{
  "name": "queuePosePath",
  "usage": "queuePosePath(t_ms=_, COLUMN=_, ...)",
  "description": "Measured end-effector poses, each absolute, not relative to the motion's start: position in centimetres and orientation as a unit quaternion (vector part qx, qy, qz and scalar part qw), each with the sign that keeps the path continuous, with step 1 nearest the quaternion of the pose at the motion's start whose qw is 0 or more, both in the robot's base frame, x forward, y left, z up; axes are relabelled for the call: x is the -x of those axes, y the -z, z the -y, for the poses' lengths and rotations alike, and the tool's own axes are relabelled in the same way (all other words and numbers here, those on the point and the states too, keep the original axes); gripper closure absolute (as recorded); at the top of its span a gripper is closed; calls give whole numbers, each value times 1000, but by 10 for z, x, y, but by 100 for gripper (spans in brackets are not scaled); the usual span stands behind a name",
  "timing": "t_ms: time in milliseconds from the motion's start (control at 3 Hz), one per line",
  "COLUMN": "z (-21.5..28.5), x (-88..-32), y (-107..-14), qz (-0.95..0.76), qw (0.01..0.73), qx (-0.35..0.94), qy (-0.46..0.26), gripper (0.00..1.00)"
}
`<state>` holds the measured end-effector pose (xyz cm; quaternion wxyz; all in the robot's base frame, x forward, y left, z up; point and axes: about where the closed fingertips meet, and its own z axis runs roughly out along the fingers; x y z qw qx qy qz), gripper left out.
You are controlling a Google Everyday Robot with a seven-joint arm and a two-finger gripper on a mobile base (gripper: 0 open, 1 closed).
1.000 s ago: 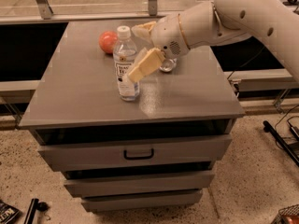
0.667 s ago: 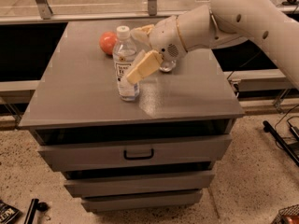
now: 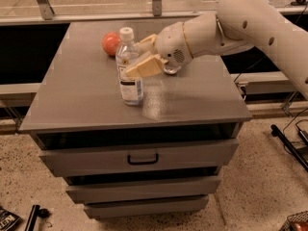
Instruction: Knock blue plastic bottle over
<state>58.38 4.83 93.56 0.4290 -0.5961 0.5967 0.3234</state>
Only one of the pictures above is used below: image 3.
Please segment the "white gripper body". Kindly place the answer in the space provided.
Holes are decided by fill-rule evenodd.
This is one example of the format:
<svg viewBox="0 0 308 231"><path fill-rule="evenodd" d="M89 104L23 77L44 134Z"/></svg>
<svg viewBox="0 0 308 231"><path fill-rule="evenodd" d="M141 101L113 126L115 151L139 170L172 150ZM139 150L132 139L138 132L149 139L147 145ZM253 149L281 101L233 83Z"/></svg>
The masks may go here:
<svg viewBox="0 0 308 231"><path fill-rule="evenodd" d="M184 23L167 26L155 39L157 53L167 60L171 68L184 66L192 60L192 54L184 34Z"/></svg>

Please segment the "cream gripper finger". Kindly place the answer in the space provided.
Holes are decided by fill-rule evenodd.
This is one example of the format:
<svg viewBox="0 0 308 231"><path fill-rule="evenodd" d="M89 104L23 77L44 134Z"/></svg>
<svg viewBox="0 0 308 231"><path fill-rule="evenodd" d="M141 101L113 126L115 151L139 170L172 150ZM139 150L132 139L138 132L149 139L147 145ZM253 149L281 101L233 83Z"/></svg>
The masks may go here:
<svg viewBox="0 0 308 231"><path fill-rule="evenodd" d="M145 78L160 74L167 60L159 54L150 55L146 58L140 58L126 69L126 76L129 78Z"/></svg>
<svg viewBox="0 0 308 231"><path fill-rule="evenodd" d="M155 53L155 40L156 40L157 35L152 34L141 41L137 43L137 47L142 53L145 52L150 52L150 53Z"/></svg>

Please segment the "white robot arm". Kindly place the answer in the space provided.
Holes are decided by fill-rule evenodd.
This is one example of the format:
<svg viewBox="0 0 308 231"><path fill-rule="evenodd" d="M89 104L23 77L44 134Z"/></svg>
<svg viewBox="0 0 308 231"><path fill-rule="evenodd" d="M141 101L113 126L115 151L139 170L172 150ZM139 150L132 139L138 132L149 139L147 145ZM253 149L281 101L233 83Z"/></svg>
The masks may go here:
<svg viewBox="0 0 308 231"><path fill-rule="evenodd" d="M219 0L218 9L179 21L138 43L141 55L128 66L131 78L185 66L203 55L261 50L308 98L308 32L286 19L269 0Z"/></svg>

